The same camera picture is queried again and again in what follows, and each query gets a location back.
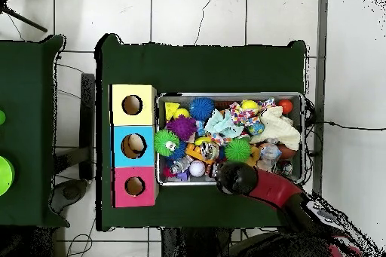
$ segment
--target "yellow ball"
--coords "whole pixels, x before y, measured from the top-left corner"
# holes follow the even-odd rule
[[[255,101],[251,101],[249,99],[249,100],[241,102],[241,108],[242,109],[258,109],[259,106]]]
[[[189,117],[189,112],[187,109],[177,109],[175,112],[174,112],[174,115],[173,117],[174,118],[178,118],[180,115],[184,115],[186,118]]]

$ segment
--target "green spiky ball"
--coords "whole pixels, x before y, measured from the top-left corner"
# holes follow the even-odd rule
[[[173,151],[169,150],[166,147],[167,142],[173,142],[176,144],[176,147],[179,147],[179,138],[170,130],[159,130],[154,135],[154,149],[157,153],[162,156],[171,156]]]
[[[230,161],[245,162],[250,156],[250,144],[245,139],[234,139],[225,147],[225,156]]]

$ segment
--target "metal tray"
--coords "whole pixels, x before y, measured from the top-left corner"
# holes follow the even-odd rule
[[[273,93],[162,93],[156,99],[156,111],[158,113],[156,130],[165,127],[165,102],[177,102],[182,108],[188,109],[189,103],[197,97],[209,97],[213,101],[232,101],[240,103],[243,99],[266,100],[274,97],[278,102],[281,99],[289,99],[293,103],[293,110],[288,117],[293,120],[293,126],[300,132],[299,150],[293,157],[293,174],[290,177],[294,182],[301,182],[305,174],[305,102],[304,97],[296,92],[273,92]],[[157,181],[161,185],[215,185],[216,182],[208,176],[190,176],[190,182],[169,182],[167,177],[162,174],[165,166],[165,158],[157,153]]]

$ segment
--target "green table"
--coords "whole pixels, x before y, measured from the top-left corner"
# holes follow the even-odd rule
[[[215,186],[160,186],[153,207],[112,208],[109,155],[109,85],[150,84],[165,92],[303,93],[303,41],[288,47],[124,45],[113,34],[96,46],[96,211],[98,230],[112,226],[278,226],[278,214]]]
[[[49,208],[54,175],[53,64],[62,36],[40,43],[0,41],[0,155],[15,180],[0,196],[0,225],[66,226]]]

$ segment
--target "blue box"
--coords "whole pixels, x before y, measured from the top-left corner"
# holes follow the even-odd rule
[[[114,166],[115,167],[153,167],[155,165],[154,151],[154,133],[153,126],[119,126],[114,127]],[[137,158],[128,158],[123,153],[122,140],[126,136],[137,134],[145,140],[145,151]],[[130,156],[130,148],[126,148],[126,153]]]

